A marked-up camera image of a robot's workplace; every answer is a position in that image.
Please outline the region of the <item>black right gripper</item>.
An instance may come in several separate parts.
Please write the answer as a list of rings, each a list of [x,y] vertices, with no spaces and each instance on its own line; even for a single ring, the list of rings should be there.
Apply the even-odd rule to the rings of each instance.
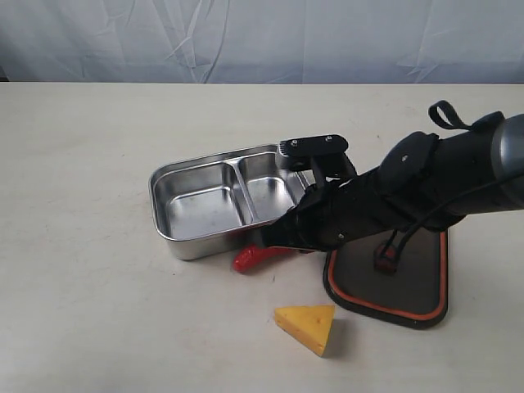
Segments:
[[[389,205],[377,190],[377,167],[357,174],[343,151],[294,149],[280,149],[277,165],[294,172],[310,169],[315,183],[306,188],[296,206],[257,229],[259,248],[333,251],[389,230]]]

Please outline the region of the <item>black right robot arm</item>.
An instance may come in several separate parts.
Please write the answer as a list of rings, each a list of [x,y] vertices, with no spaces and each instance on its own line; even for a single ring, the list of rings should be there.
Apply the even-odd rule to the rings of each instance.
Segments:
[[[412,237],[420,228],[445,231],[469,215],[521,210],[522,116],[496,111],[465,124],[446,101],[428,114],[451,136],[411,133],[362,174],[342,136],[280,142],[278,165],[311,171],[314,184],[296,206],[256,232],[256,245],[334,251],[388,231]]]

